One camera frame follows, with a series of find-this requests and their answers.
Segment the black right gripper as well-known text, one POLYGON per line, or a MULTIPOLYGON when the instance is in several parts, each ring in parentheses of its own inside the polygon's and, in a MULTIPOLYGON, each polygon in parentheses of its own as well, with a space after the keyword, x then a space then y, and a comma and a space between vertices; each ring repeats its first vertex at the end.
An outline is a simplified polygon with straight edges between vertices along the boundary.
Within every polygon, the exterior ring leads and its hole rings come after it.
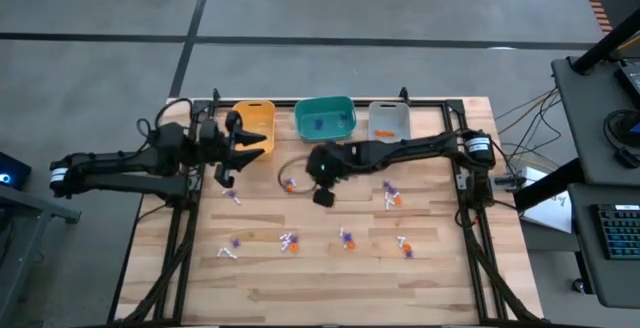
POLYGON ((355 174, 353 166, 353 144, 334 142, 315 146, 307 160, 307 173, 317 188, 313 202, 323 207, 332 207, 335 194, 331 189, 340 180, 346 180, 355 174))

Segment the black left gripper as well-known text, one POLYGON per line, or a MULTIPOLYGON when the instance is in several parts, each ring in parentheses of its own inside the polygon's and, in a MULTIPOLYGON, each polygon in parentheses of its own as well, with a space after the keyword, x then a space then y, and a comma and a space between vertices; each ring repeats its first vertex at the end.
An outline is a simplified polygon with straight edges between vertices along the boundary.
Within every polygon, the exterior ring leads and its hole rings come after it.
POLYGON ((232 188, 235 178, 231 175, 231 171, 241 171, 265 153, 262 148, 235 151, 235 144, 256 144, 265 141, 267 137, 239 129, 242 126, 242 119, 236 111, 227 114, 226 123, 231 127, 229 134, 220 130, 218 121, 213 115, 206 117, 200 127, 199 146, 201 160, 204 163, 218 164, 214 172, 215 180, 224 188, 232 188))

